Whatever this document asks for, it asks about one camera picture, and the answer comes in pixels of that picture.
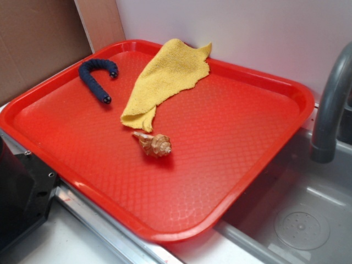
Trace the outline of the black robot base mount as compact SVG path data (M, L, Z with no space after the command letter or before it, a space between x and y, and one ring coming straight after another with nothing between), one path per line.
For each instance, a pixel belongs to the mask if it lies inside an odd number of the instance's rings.
M30 151L1 140L1 253L47 221L57 173Z

